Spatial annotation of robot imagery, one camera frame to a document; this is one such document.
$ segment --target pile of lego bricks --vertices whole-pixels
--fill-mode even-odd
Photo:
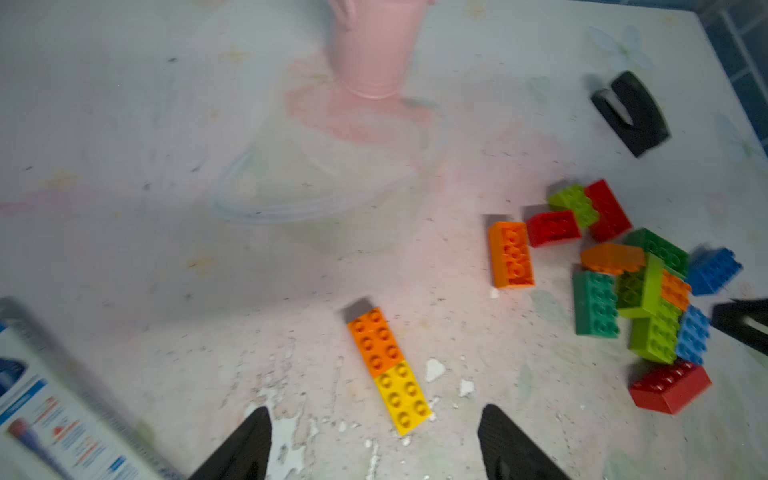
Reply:
[[[489,228],[496,287],[535,285],[528,241],[531,247],[570,243],[588,228],[600,244],[581,252],[582,271],[574,275],[576,333],[615,339],[617,317],[630,319],[630,350],[664,364],[632,385],[635,404],[679,412],[711,385],[702,367],[710,320],[690,305],[689,293],[719,292],[742,266],[725,248],[690,262],[685,251],[648,229],[630,232],[632,224],[605,180],[571,185],[548,202],[552,212]],[[622,244],[605,243],[625,234]]]

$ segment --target orange lego brick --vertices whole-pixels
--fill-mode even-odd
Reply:
[[[688,293],[690,293],[690,285],[666,270],[662,271],[661,298],[685,311],[690,302]]]
[[[488,238],[496,288],[535,286],[525,223],[494,223],[488,229]]]
[[[581,252],[581,265],[587,270],[608,275],[635,273],[645,266],[645,252],[640,247],[601,243]]]
[[[379,308],[359,316],[347,325],[366,361],[371,377],[376,378],[405,360],[395,336]]]

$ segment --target red lego brick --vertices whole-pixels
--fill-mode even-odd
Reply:
[[[525,225],[528,227],[531,247],[559,245],[581,238],[581,231],[571,210],[534,215],[525,222]]]
[[[648,373],[629,389],[642,409],[676,415],[712,385],[701,365],[678,361]]]
[[[600,220],[589,227],[598,242],[607,242],[632,229],[627,215],[605,180],[598,180],[584,187],[584,194],[592,200],[592,207],[600,214]]]

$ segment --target white tabletop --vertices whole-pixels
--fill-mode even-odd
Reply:
[[[552,184],[604,177],[636,227],[685,250],[728,247],[744,264],[694,305],[768,293],[766,165],[726,148],[719,113],[753,133],[697,17],[438,2],[404,90],[452,123],[434,169],[330,219],[225,221],[211,196],[227,168],[279,136],[286,94],[328,88],[330,22],[321,0],[3,2],[0,292],[37,313],[185,474],[267,404],[272,480],[480,479],[489,402],[572,478],[765,472],[765,356],[713,331],[713,387],[677,417],[638,409],[629,322],[618,340],[574,333],[582,245],[534,250],[534,289],[493,298],[488,271],[486,216],[520,220]],[[620,41],[628,25],[655,68],[627,65],[672,134],[641,159],[589,101],[591,76],[617,71],[588,27]],[[405,439],[339,312],[362,296],[432,401],[434,421]],[[433,382],[429,359],[447,368]],[[474,392],[459,396],[462,382]]]

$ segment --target lego brick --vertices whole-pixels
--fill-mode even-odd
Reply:
[[[593,272],[621,275],[645,266],[645,252],[640,247],[601,243],[581,252],[581,265]]]
[[[720,248],[696,258],[690,265],[687,282],[694,296],[713,295],[730,282],[743,266],[733,252]]]
[[[680,319],[680,331],[677,332],[675,353],[681,359],[696,365],[703,365],[702,355],[707,351],[710,338],[710,319],[698,308],[691,305]]]
[[[497,222],[488,229],[488,240],[496,288],[536,285],[525,223]]]
[[[673,275],[683,280],[688,275],[688,254],[647,228],[641,228],[630,233],[624,239],[624,243],[640,247],[661,258],[667,270]]]
[[[680,310],[685,311],[690,302],[688,300],[690,285],[669,273],[666,269],[661,275],[661,298],[675,305]]]
[[[592,200],[592,207],[600,214],[600,220],[589,227],[596,241],[607,242],[632,229],[632,223],[605,180],[584,187],[584,195]]]
[[[592,208],[592,200],[584,195],[584,187],[571,185],[548,198],[552,210],[573,210],[579,228],[589,227],[600,219],[600,214]]]
[[[614,279],[602,273],[580,272],[574,275],[576,334],[615,339],[616,294]]]
[[[676,362],[649,372],[632,384],[629,393],[642,409],[676,415],[711,385],[704,367]]]
[[[376,378],[405,360],[381,309],[375,308],[359,316],[347,328],[355,338],[371,377]]]
[[[677,329],[680,309],[666,300],[659,302],[657,314],[651,318],[636,319],[632,325],[629,349],[651,362],[672,363],[677,358]]]
[[[572,210],[534,215],[525,221],[532,247],[560,245],[581,238]]]
[[[664,262],[652,253],[645,254],[645,267],[625,273],[616,282],[616,308],[624,318],[656,315],[661,300],[661,273]]]
[[[406,361],[376,377],[376,387],[400,435],[410,432],[432,414]]]

